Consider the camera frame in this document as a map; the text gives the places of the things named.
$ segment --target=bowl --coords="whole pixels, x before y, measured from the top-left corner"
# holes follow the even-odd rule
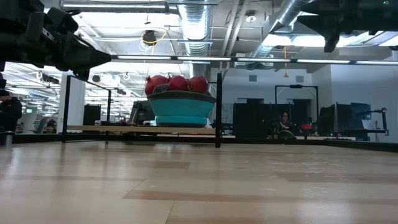
[[[165,91],[147,96],[160,127],[203,128],[216,99],[192,91]]]

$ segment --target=person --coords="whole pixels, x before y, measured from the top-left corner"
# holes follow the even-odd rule
[[[22,117],[22,104],[6,90],[0,90],[0,131],[15,131]]]
[[[282,130],[291,131],[293,125],[289,121],[289,114],[287,112],[283,112],[281,114],[281,116],[280,116],[280,126],[282,127]]]

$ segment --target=red object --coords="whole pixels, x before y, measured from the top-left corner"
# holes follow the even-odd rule
[[[204,93],[209,88],[209,83],[203,76],[192,77],[190,79],[190,89],[198,93]]]
[[[182,76],[175,76],[169,82],[169,90],[188,90],[188,82]]]
[[[156,86],[168,83],[169,79],[166,77],[163,77],[162,75],[155,75],[154,77],[148,77],[147,78],[147,83],[145,85],[145,94],[146,95],[151,95],[154,92],[154,89]]]
[[[302,124],[301,125],[302,130],[311,130],[312,129],[312,124]]]

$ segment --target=fruit bowl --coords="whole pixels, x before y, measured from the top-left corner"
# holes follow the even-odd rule
[[[165,91],[147,96],[160,127],[203,128],[216,99],[192,91]]]

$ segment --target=wooden floor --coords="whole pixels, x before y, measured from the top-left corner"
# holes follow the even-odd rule
[[[0,149],[0,223],[398,223],[398,154],[79,142]]]

